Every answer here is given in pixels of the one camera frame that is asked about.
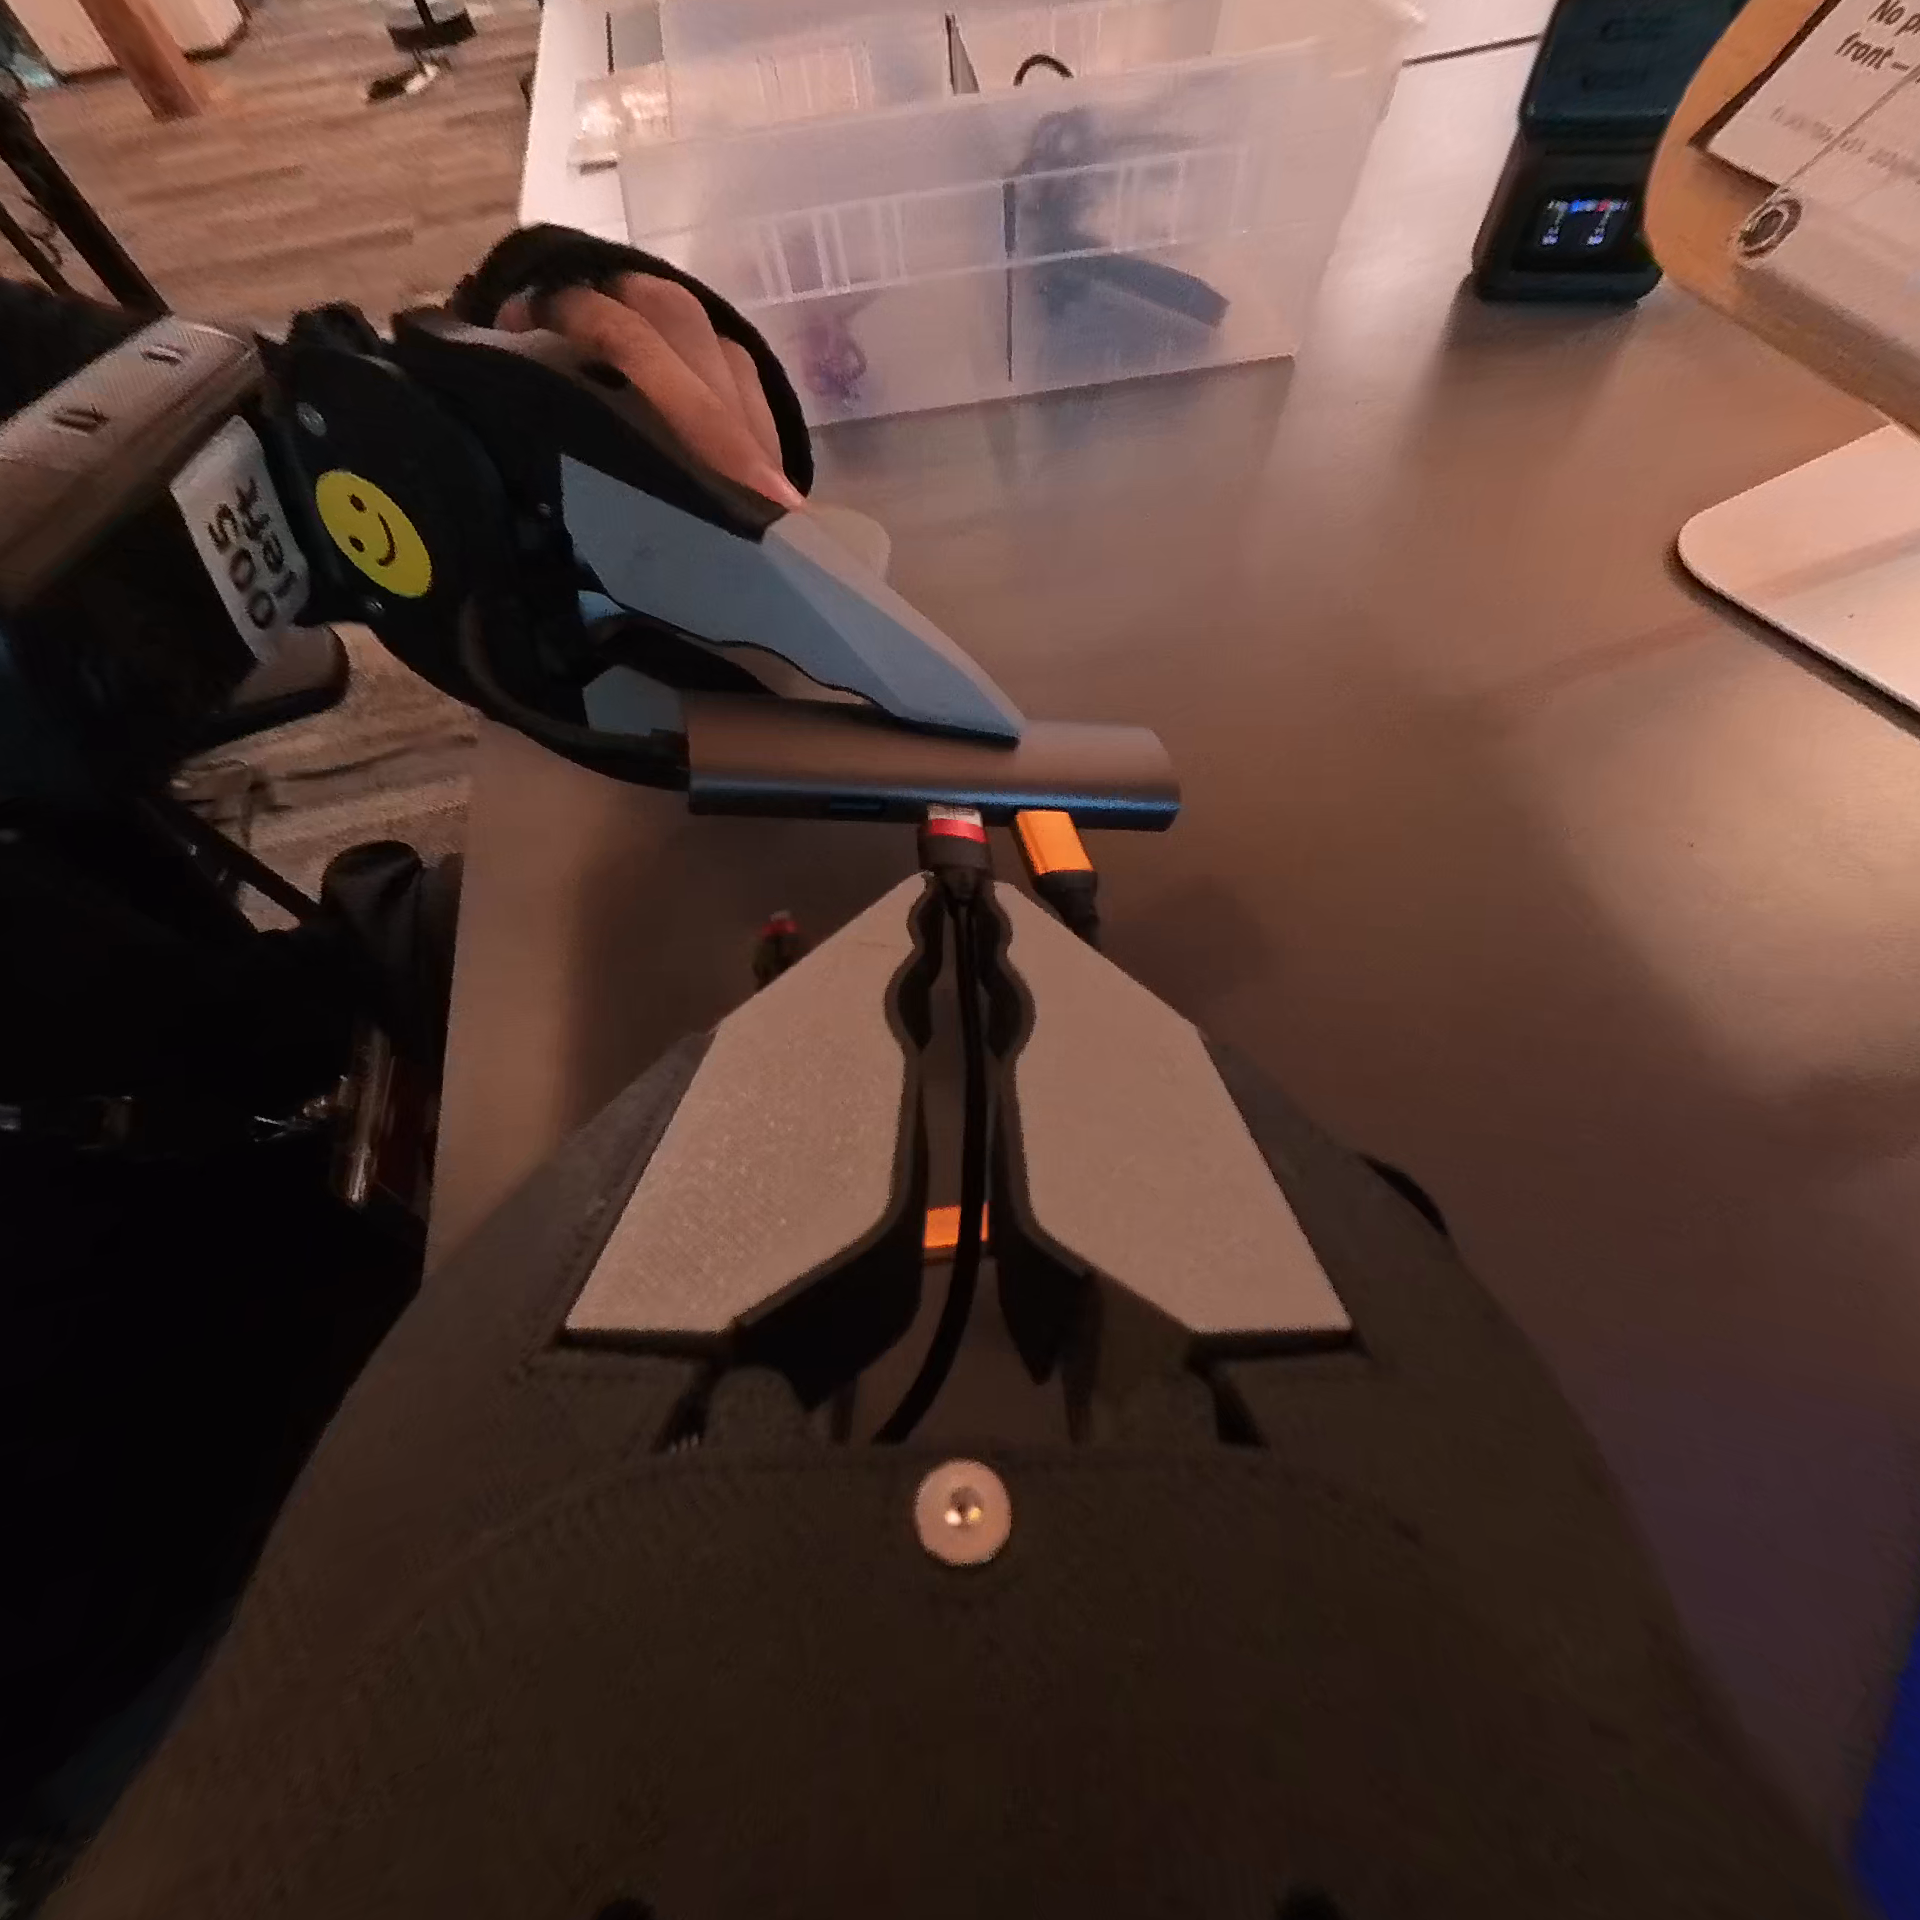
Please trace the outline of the black power adapter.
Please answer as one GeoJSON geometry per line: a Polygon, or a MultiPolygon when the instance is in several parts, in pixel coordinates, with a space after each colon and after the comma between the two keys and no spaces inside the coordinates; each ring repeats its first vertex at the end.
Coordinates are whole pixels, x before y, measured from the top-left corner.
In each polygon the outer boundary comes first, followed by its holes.
{"type": "Polygon", "coordinates": [[[1562,2],[1473,252],[1483,304],[1635,304],[1660,281],[1648,178],[1739,2],[1562,2]]]}

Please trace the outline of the clear plastic bin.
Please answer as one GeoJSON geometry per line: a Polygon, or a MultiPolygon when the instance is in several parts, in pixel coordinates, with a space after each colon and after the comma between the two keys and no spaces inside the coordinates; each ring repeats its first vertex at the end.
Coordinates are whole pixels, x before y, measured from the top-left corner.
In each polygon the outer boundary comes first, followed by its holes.
{"type": "Polygon", "coordinates": [[[1296,354],[1419,26],[1414,5],[625,5],[568,90],[628,241],[729,298],[791,384],[810,301],[870,296],[855,417],[1296,354]],[[1036,268],[1142,254],[1214,326],[1036,268]]]}

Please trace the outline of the dark grey usb hub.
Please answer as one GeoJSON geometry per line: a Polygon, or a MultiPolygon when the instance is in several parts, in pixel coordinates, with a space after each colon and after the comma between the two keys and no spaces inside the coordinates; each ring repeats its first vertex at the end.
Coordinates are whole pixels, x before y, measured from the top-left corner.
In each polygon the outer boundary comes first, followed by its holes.
{"type": "Polygon", "coordinates": [[[931,806],[1007,824],[1059,808],[1080,824],[1163,832],[1182,808],[1167,748],[1142,727],[1030,721],[1018,743],[887,727],[843,706],[689,709],[689,808],[718,818],[914,822],[931,806]]]}

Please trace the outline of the black cable red collared plugs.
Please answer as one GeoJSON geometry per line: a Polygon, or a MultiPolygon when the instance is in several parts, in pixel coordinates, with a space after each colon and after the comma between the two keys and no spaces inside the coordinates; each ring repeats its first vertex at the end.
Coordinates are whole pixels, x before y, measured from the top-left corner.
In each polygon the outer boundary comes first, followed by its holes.
{"type": "Polygon", "coordinates": [[[980,815],[932,806],[919,829],[919,876],[801,964],[801,999],[780,1025],[783,1039],[820,1039],[824,1089],[803,1094],[801,1130],[828,1162],[806,1178],[814,1212],[783,1241],[796,1278],[755,1309],[740,1350],[775,1367],[806,1406],[839,1406],[839,1433],[851,1433],[857,1380],[919,1324],[923,1269],[944,1264],[940,1313],[918,1370],[872,1430],[879,1447],[913,1441],[935,1409],[962,1350],[991,1245],[992,887],[980,815]],[[923,1094],[944,983],[962,1074],[958,1199],[950,1236],[928,1255],[923,1094]]]}

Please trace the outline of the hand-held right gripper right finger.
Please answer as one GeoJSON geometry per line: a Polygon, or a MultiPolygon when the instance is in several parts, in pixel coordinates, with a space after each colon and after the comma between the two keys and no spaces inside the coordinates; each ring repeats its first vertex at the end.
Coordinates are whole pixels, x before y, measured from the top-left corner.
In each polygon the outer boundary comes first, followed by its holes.
{"type": "Polygon", "coordinates": [[[1042,1382],[1353,1342],[1203,1033],[1016,887],[992,896],[992,1260],[1042,1382]]]}

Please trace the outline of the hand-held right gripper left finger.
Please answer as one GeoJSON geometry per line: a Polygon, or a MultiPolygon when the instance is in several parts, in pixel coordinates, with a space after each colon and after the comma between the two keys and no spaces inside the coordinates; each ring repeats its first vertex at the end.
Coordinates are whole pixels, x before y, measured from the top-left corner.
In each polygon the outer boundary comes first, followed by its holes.
{"type": "Polygon", "coordinates": [[[564,1338],[842,1393],[922,1306],[927,1041],[914,876],[711,1030],[564,1338]]]}

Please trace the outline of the white clipboard stand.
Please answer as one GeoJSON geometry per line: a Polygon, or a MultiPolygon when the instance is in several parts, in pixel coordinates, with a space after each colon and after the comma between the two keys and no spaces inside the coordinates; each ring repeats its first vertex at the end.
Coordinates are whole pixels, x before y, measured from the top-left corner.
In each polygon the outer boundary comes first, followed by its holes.
{"type": "Polygon", "coordinates": [[[1916,192],[1811,165],[1735,230],[1732,269],[1744,321],[1881,424],[1699,511],[1675,554],[1723,602],[1916,714],[1916,192]]]}

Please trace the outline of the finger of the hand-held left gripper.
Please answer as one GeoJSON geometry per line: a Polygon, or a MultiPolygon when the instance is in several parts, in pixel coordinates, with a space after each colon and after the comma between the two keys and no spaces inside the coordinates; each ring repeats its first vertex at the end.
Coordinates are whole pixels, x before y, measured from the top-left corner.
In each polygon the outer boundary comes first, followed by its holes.
{"type": "Polygon", "coordinates": [[[586,717],[681,717],[692,693],[842,706],[839,687],[818,684],[768,646],[704,640],[603,592],[582,592],[579,610],[594,664],[582,695],[586,717]]]}
{"type": "Polygon", "coordinates": [[[996,680],[814,511],[736,534],[569,455],[561,500],[577,557],[617,605],[695,640],[761,648],[903,727],[1022,737],[1024,717],[996,680]]]}

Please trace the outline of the blue plastic bin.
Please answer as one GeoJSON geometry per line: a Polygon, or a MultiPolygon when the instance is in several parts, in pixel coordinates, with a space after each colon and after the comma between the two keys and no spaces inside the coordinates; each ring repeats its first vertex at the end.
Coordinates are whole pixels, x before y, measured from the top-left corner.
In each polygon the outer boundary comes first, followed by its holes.
{"type": "Polygon", "coordinates": [[[1918,1632],[1894,1688],[1863,1789],[1852,1865],[1881,1917],[1918,1917],[1918,1632]]]}

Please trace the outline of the person's left hand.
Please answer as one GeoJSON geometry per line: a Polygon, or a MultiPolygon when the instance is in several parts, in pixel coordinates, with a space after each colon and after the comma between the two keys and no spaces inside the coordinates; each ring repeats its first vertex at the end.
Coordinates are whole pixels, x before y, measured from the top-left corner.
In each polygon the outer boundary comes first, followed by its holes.
{"type": "Polygon", "coordinates": [[[777,417],[740,343],[716,332],[698,295],[625,272],[611,288],[564,285],[505,301],[496,325],[548,329],[622,372],[714,470],[788,509],[806,488],[787,472],[777,417]]]}

